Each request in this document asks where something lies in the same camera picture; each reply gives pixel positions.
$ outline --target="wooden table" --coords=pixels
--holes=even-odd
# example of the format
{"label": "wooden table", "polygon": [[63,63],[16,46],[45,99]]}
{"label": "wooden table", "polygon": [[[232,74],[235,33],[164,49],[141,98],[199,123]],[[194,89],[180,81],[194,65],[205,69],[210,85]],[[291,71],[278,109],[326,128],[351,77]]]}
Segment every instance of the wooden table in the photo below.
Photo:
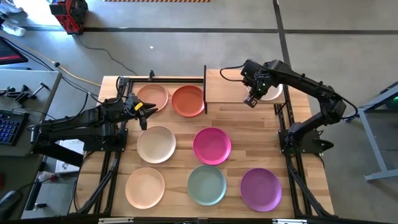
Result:
{"label": "wooden table", "polygon": [[[100,100],[116,96],[117,77],[104,77]],[[206,80],[206,85],[212,86],[219,82],[219,90],[226,96],[231,96],[235,88],[225,88],[230,83],[221,82],[216,77]],[[136,93],[145,83],[135,83],[133,92]],[[169,91],[170,99],[174,91],[189,84],[163,83]],[[192,84],[203,88],[202,84]],[[311,116],[308,98],[293,88],[290,97],[296,121],[306,120]],[[206,99],[215,98],[220,91],[206,91]],[[177,139],[177,147],[173,156],[161,163],[150,164],[143,161],[138,153],[136,142],[142,132],[137,121],[130,121],[129,138],[126,151],[122,154],[118,178],[114,194],[112,216],[122,217],[212,217],[212,218],[291,218],[294,217],[292,198],[285,157],[280,153],[277,131],[280,129],[278,116],[274,114],[271,103],[259,103],[254,109],[242,103],[242,98],[236,103],[208,102],[208,114],[202,113],[194,118],[184,118],[174,112],[171,102],[160,112],[148,119],[148,127],[163,125],[169,128]],[[191,171],[201,162],[192,152],[192,141],[195,134],[210,126],[221,128],[229,134],[233,150],[228,160],[218,165],[227,179],[227,191],[221,202],[213,206],[202,206],[195,203],[187,194],[188,177]],[[76,191],[76,202],[81,207],[93,193],[100,179],[104,153],[95,152],[85,161]],[[319,158],[313,155],[303,155],[303,163],[307,184],[324,208],[333,213],[330,194],[326,182],[325,171]],[[157,169],[165,179],[166,190],[162,200],[154,207],[146,210],[134,208],[126,199],[124,188],[127,178],[141,167]],[[246,206],[239,193],[239,182],[243,174],[250,168],[263,167],[278,176],[282,188],[282,200],[276,209],[270,212],[255,212]],[[300,206],[303,208],[301,190],[297,191]],[[108,190],[105,189],[102,207],[106,201]]]}

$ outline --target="concrete floor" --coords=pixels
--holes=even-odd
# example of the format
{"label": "concrete floor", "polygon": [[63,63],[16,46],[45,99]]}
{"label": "concrete floor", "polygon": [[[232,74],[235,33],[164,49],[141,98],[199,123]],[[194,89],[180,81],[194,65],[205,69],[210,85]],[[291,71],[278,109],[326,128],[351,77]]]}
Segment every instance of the concrete floor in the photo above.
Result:
{"label": "concrete floor", "polygon": [[[22,26],[58,25],[45,0],[14,1],[27,11],[13,16],[14,22]],[[285,29],[398,30],[398,2],[394,0],[279,0],[279,4]],[[208,4],[90,0],[88,5],[87,27],[277,28],[272,0],[213,0]],[[104,52],[84,49],[75,38],[64,32],[31,31],[25,37],[13,37],[97,83],[104,75],[131,75]],[[278,34],[85,32],[80,38],[91,47],[107,48],[140,75],[151,69],[158,75],[201,75],[204,64],[221,68],[241,65],[247,58],[258,62],[283,59]],[[286,39],[296,72],[324,81],[358,106],[398,80],[396,35],[289,34]],[[29,66],[43,70],[34,62]],[[76,82],[99,92],[98,87]],[[80,100],[70,101],[66,92]],[[49,113],[57,117],[74,114],[83,97],[62,83]],[[87,107],[94,105],[91,101]],[[310,106],[313,113],[318,111],[314,99]],[[379,168],[360,121],[340,122],[324,130],[322,137],[335,143],[324,158],[335,213],[344,218],[398,223],[398,177],[371,183],[363,177]],[[53,161],[48,169],[53,169]],[[70,194],[70,189],[70,182],[43,187],[38,201],[50,203],[52,209],[25,213],[24,217],[67,213],[70,198],[62,195]]]}

